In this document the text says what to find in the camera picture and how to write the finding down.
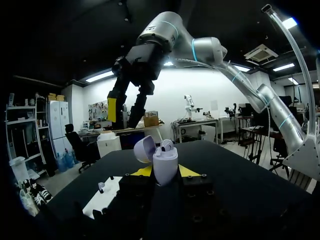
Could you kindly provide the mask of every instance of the black ceiling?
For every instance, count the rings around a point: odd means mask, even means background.
[[[195,37],[217,37],[228,49],[226,60],[257,68],[244,54],[260,44],[279,54],[277,61],[262,66],[271,78],[300,72],[283,33],[261,8],[267,0],[63,0],[21,1],[11,16],[13,74],[65,84],[110,68],[125,55],[144,27],[159,13],[179,13]],[[131,21],[124,19],[131,16]],[[291,17],[280,13],[281,19]],[[292,28],[310,70],[315,54],[298,27]],[[273,72],[274,66],[297,67]]]

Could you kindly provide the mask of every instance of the water bottle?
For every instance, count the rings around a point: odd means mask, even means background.
[[[72,153],[68,152],[68,150],[65,148],[65,154],[64,154],[65,164],[66,166],[71,169],[74,167],[74,158],[72,156]]]
[[[74,162],[74,164],[78,164],[79,163],[79,161],[76,159],[76,154],[75,154],[75,151],[73,151],[72,150],[72,157],[73,157],[73,162]]]
[[[56,164],[58,166],[58,170],[60,173],[63,173],[67,170],[67,166],[65,164],[65,158],[63,156],[60,156],[58,152],[57,152],[57,157],[56,157],[55,161],[56,161]]]

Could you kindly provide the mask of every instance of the office chair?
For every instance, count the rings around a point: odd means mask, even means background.
[[[90,167],[91,164],[94,164],[97,160],[100,159],[100,154],[96,142],[85,143],[81,140],[79,135],[74,131],[73,124],[65,125],[65,136],[70,142],[75,157],[78,161],[83,162],[82,166],[79,168],[79,173],[81,170],[85,170],[85,167]]]
[[[289,178],[289,168],[286,165],[283,165],[283,161],[285,160],[285,158],[288,156],[288,151],[287,151],[287,145],[284,139],[274,139],[274,144],[273,144],[273,151],[279,153],[279,155],[277,155],[277,158],[271,158],[270,159],[270,165],[273,165],[272,168],[269,169],[269,171],[273,171],[276,170],[278,168],[285,169],[286,172],[286,176]]]

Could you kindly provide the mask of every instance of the open case lid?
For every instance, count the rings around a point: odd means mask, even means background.
[[[154,139],[149,135],[138,141],[133,148],[136,159],[147,164],[153,161],[153,155],[156,151]]]

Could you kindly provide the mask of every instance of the floor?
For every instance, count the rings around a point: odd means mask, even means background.
[[[271,146],[274,144],[274,139],[270,139]],[[227,144],[221,145],[223,148],[228,149],[231,152],[234,152],[242,157],[247,157],[248,149],[245,150],[245,147],[239,146],[238,142],[228,142]],[[256,151],[256,144],[254,145],[253,152]],[[273,158],[276,158],[276,155],[278,153],[274,152],[271,148],[270,153],[270,146],[269,141],[266,137],[264,142],[264,147],[262,149],[261,158],[259,165],[265,169],[270,169],[272,166],[270,165],[270,158],[271,155]],[[81,163],[76,164],[73,168],[68,169],[65,172],[56,172],[56,174],[53,177],[44,176],[37,180],[37,183],[44,186],[53,196],[55,196],[57,193],[59,193],[65,186],[67,186],[69,183],[71,183],[76,177],[79,176],[78,169],[81,167]],[[282,168],[278,168],[275,171],[273,171],[274,174],[278,174],[280,177],[287,179],[286,171]],[[312,193],[313,189],[316,186],[316,181],[313,179],[307,189],[307,192]]]
[[[59,172],[57,170],[54,176],[49,177],[48,175],[45,175],[37,179],[36,182],[44,186],[52,196],[55,196],[80,175],[78,170],[81,166],[82,164],[78,163],[74,165],[73,168],[70,168],[65,172]]]

